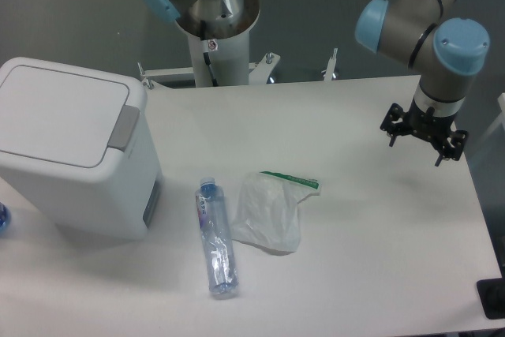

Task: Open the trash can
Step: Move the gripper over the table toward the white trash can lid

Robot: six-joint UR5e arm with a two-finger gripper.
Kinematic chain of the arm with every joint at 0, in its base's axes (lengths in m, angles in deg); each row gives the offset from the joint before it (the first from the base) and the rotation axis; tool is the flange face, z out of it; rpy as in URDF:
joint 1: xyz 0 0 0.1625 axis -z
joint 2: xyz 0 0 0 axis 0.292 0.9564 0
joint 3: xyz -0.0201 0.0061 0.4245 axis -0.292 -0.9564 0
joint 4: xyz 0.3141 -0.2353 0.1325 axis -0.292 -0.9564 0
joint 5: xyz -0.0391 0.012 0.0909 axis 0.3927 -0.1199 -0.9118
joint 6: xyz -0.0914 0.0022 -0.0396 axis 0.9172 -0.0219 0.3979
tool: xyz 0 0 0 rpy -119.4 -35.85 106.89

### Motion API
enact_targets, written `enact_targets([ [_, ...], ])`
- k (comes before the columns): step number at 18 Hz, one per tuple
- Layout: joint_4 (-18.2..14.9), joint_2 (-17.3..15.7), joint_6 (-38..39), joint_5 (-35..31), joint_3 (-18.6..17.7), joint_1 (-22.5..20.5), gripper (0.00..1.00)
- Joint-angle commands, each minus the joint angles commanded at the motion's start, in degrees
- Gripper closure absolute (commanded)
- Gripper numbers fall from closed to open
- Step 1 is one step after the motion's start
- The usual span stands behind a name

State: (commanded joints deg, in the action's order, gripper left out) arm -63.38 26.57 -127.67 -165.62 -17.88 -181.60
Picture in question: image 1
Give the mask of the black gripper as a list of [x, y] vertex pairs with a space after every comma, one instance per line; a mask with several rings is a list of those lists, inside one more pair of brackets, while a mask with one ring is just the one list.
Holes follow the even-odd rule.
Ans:
[[436, 117], [428, 111], [422, 111], [412, 100], [408, 111], [397, 103], [392, 103], [380, 129], [390, 138], [389, 146], [393, 147], [397, 137], [413, 135], [416, 138], [432, 143], [438, 152], [435, 166], [444, 160], [459, 161], [464, 152], [469, 133], [465, 130], [451, 130], [455, 116]]

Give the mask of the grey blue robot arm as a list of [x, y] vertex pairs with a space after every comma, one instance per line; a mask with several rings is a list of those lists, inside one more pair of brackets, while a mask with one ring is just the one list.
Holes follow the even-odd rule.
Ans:
[[[372, 0], [355, 28], [356, 41], [417, 71], [421, 78], [408, 110], [391, 105], [380, 128], [395, 140], [411, 135], [438, 152], [460, 159], [468, 134], [452, 129], [490, 45], [486, 29], [470, 19], [446, 19], [457, 0]], [[278, 62], [266, 54], [249, 61], [249, 33], [259, 0], [143, 0], [161, 20], [187, 36], [193, 77], [199, 87], [267, 84]]]

